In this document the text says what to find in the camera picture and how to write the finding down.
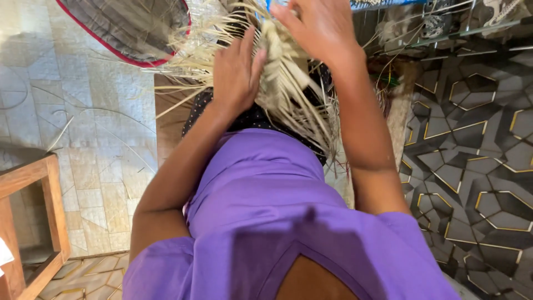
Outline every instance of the wooden chair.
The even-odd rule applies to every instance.
[[[54,253],[31,275],[26,284],[9,195],[42,179],[46,214]],[[0,299],[35,299],[70,256],[70,244],[59,185],[59,164],[55,154],[0,172],[0,237],[15,260],[1,266]]]

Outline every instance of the left hand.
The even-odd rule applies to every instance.
[[[235,38],[227,49],[215,53],[212,103],[232,118],[251,108],[259,90],[267,51],[258,50],[252,59],[254,34],[255,27],[250,26],[243,39]]]

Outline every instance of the right hand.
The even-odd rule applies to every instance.
[[[291,10],[298,11],[301,20]],[[342,64],[346,55],[361,52],[348,0],[290,0],[287,6],[272,5],[270,12],[303,50],[329,67]]]

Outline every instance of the tiled floor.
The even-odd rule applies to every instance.
[[[40,157],[33,149],[48,149],[75,116],[54,146],[71,256],[128,249],[157,170],[153,74],[117,62],[55,0],[1,0],[0,11],[0,170]],[[24,195],[11,204],[15,221],[42,211]],[[19,240],[38,237],[39,226],[16,226]]]
[[[39,300],[122,299],[129,253],[69,260],[39,294]]]
[[[411,211],[452,278],[533,299],[533,52],[423,67],[400,167]]]

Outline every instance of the dried palm leaf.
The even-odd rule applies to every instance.
[[[229,7],[239,7],[239,12],[227,16],[206,16],[187,37],[180,32],[187,28],[181,28],[169,39],[177,55],[168,62],[165,70],[170,71],[172,76],[196,82],[172,86],[182,90],[196,89],[180,103],[213,86],[215,51],[231,44],[235,32],[242,31],[250,23],[257,24],[259,29],[255,32],[253,54],[261,47],[267,50],[268,58],[255,102],[272,121],[309,140],[326,156],[334,156],[339,124],[337,99],[329,97],[324,85],[317,85],[309,77],[308,54],[298,46],[288,30],[255,0],[244,0]],[[318,107],[304,95],[303,90],[307,87],[320,100]]]

